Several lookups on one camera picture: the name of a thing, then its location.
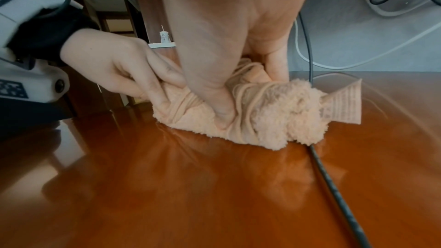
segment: black sleeve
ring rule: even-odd
[[[8,44],[17,57],[28,55],[54,62],[62,62],[60,51],[63,44],[77,30],[98,25],[80,9],[69,6],[50,18],[32,18],[22,23]]]

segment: wooden table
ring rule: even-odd
[[[361,75],[362,125],[331,123],[317,152],[374,247],[440,247],[441,73]],[[141,104],[0,152],[1,247],[356,247],[300,144],[169,129]]]

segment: peach towel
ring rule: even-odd
[[[153,116],[169,127],[240,144],[279,150],[288,141],[311,145],[323,139],[330,120],[320,116],[325,93],[304,80],[271,81],[262,64],[242,59],[226,83],[236,100],[237,116],[226,130],[214,124],[212,108],[187,87],[162,83],[171,102],[169,115]]]

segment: human hand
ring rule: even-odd
[[[176,64],[156,54],[145,41],[138,38],[81,29],[64,43],[60,57],[108,91],[150,99],[164,114],[170,101],[157,76],[179,87],[186,84],[182,70]]]
[[[225,82],[241,55],[288,81],[288,36],[304,1],[164,0],[188,87],[214,109],[219,128],[236,115]]]

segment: paper label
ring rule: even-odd
[[[362,80],[322,97],[320,116],[324,120],[362,123]]]

